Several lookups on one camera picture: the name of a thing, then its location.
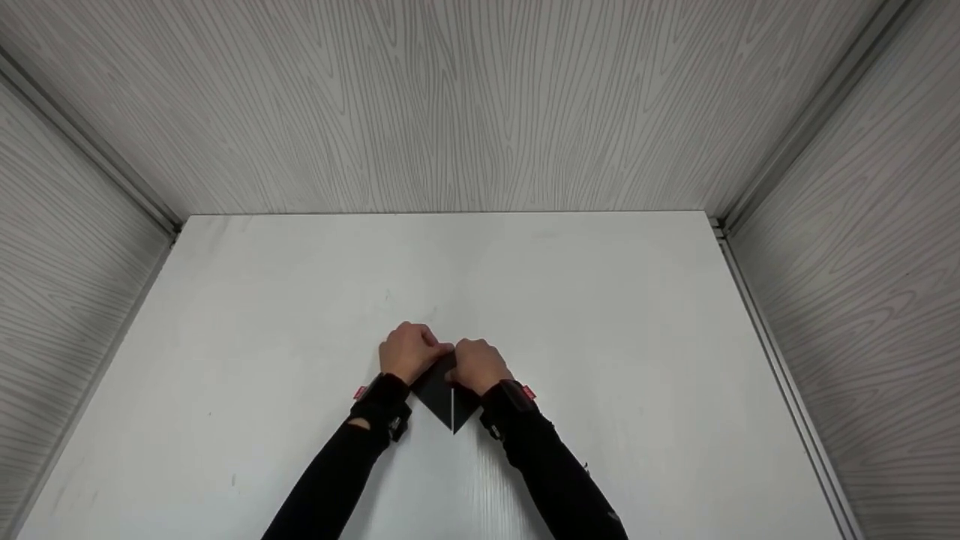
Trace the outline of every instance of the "hand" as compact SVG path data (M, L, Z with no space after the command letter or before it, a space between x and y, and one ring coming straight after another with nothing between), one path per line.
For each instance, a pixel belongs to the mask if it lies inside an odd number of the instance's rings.
M380 371L400 377L409 386L434 361L453 351L452 343L440 343L426 325L403 321L380 344Z
M486 339L461 339L457 343L457 367L446 374L448 382L459 382L483 396L504 379L513 379L507 362Z

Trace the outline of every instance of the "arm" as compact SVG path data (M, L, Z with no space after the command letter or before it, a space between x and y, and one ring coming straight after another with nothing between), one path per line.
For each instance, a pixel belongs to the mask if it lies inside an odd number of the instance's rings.
M554 537L626 538L620 519L576 457L486 341L457 343L448 378L483 396L481 420L503 442Z
M511 383L516 384L505 380L484 394L484 414L550 532L558 539L626 538L620 518L553 424L532 402L532 409L524 411L512 403L506 388Z
M280 507L263 540L339 538L380 454L390 446L395 418L409 416L406 399L417 379L453 345L425 325L404 322L380 344L382 377L350 410Z
M376 386L370 398L385 409L402 404L410 393L395 376L380 378ZM303 472L263 540L339 538L390 437L386 422L344 422Z

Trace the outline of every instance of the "white surface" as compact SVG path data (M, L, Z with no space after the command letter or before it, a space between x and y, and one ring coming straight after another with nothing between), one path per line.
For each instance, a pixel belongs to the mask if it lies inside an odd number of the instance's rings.
M634 538L838 534L700 212L195 216L21 538L259 538L403 320L488 338ZM416 400L345 538L542 534Z

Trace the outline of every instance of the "metal frame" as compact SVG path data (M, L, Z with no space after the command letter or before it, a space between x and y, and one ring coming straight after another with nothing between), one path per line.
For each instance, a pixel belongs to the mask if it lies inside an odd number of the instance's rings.
M156 282L157 276L160 275L160 270L163 269L163 264L170 256L173 243L174 240L171 240L170 245L164 248L163 253L161 253L160 257L156 260L154 269L151 270L150 276L147 277L147 281L143 284L143 288L140 289L140 293L133 301L130 311L127 312L127 316L124 318L123 323L121 323L117 333L113 336L113 340L110 341L110 346L107 349L107 352L104 354L103 360L93 372L93 376L90 378L90 383L84 389L84 393L81 394L80 399L77 401L77 406L74 407L73 412L67 419L66 426L64 427L63 431L60 432L60 436L57 437L57 442L54 444L53 449L43 462L43 466L40 468L39 473L34 479L34 484L30 486L27 496L24 498L23 502L21 502L20 507L17 508L11 516L10 524L7 527L6 536L4 535L3 529L0 529L0 538L13 540L13 538L16 538L17 534L20 533L23 525L27 522L27 516L30 515L30 511L34 508L36 499L39 498L40 492L43 491L44 484L47 483L47 479L50 478L50 474L53 473L54 465L57 464L57 461L60 459L60 455L63 454L63 449L66 448L66 443L70 440L70 436L73 435L77 425L80 424L80 420L83 418L87 406L90 405L90 400L93 399L93 394L97 391L97 387L100 386L100 381L103 380L104 375L107 373L107 368L109 368L110 364L113 362L113 357L116 356L117 350L120 349L120 345L123 343L124 337L127 336L127 331L133 324L133 319L136 318L136 314L140 311L140 307L143 306L143 302L147 299L150 289L154 287L154 282Z
M756 338L759 340L760 346L763 348L763 353L767 357L767 362L770 364L770 371L773 373L777 381L777 387L780 389L780 394L783 396L783 401L790 411L790 416L793 418L793 424L797 429L797 434L804 443L804 451L810 459L810 465L813 467L813 472L817 477L817 481L820 483L820 489L823 491L827 506L829 506L830 512L833 514L833 521L840 531L840 536L844 540L865 540L863 530L853 515L853 510L850 502L847 500L847 495L844 493L843 486L840 484L836 471L833 470L833 465L830 463L827 450L824 448L824 444L820 440L817 430L813 427L813 421L810 419L810 415L806 410L800 389L793 380L793 376L790 375L790 369L783 359L780 346L777 345L777 341L770 331L767 318L764 316L760 306L756 303L754 294L751 292L750 286L747 285L743 273L740 272L740 265L736 261L733 249L727 241L727 238L723 235L717 238L717 242L720 244L720 251L727 261L727 266L730 267L730 273L733 276L733 281L736 283L737 290L740 292L743 306L747 309L751 322L754 323Z
M36 115L72 143L81 154L116 184L168 236L180 231L183 220L162 202L150 185L133 170L84 118L56 95L53 86L38 81L0 35L0 83L9 87Z
M767 155L747 187L723 216L723 230L734 235L777 188L793 162L821 132L840 104L887 48L923 0L884 0L834 66L824 83Z

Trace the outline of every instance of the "wall panel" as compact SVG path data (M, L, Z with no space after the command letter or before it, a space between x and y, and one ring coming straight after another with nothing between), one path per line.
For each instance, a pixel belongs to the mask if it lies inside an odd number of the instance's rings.
M874 0L0 0L192 213L728 207Z
M0 85L0 537L166 244Z
M960 537L960 4L925 4L732 244L867 536Z

